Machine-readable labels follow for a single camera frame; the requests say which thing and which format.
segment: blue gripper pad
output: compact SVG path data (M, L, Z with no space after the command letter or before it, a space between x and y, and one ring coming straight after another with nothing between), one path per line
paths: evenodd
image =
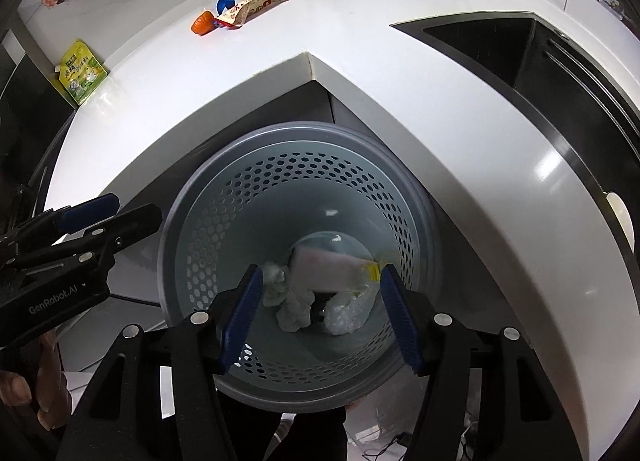
M66 210L56 226L64 234L75 234L83 228L116 215L119 208L118 196L105 194Z
M414 373L418 373L424 364L424 358L420 350L418 330L406 306L402 291L405 291L405 288L395 267L387 264L380 275L380 293L404 363L409 365Z
M262 270L256 267L249 282L242 287L242 295L240 295L234 312L222 332L220 364L224 367L225 372L232 364L238 362L261 298Z

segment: trash can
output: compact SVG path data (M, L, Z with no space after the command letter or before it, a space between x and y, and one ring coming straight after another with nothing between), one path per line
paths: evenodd
M296 243L330 233L362 258L394 263L408 289L440 290L438 229L428 194L379 142L335 124L291 122L239 138L185 184L159 253L169 325L238 285L247 266L286 264ZM365 325L332 336L279 329L258 307L223 393L278 412L319 412L365 396L402 366L380 295Z

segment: screw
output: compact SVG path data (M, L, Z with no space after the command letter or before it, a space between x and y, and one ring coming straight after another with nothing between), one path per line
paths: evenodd
M506 327L502 333L509 340L516 341L520 338L520 332L514 327Z
M129 324L125 329L122 330L122 336L124 338L133 338L138 334L140 329L135 324Z
M446 313L438 313L433 317L433 321L439 326L448 326L453 322L453 319Z
M209 320L209 314L205 311L196 311L196 313L191 315L189 320L191 320L191 323L195 325L204 324L207 320Z

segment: human hand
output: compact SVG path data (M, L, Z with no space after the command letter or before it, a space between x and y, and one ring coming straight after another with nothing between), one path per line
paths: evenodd
M42 356L36 376L36 401L40 407L38 420L46 429L62 427L71 416L71 394L60 366L58 346L53 331L40 338ZM8 407L31 403L33 395L27 381L16 373L0 371L0 399Z

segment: white countertop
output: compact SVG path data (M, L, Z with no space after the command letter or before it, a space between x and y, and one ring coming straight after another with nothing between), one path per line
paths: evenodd
M638 41L623 37L620 52L607 19L587 29L552 0L289 0L240 30L197 37L190 25L213 0L191 1L187 15L113 66L78 111L47 207L104 192L124 205L211 135L318 80L474 246L526 327L585 457L597 459L640 398L640 319L609 228L568 164L508 101L390 24L534 12L590 53L637 106Z

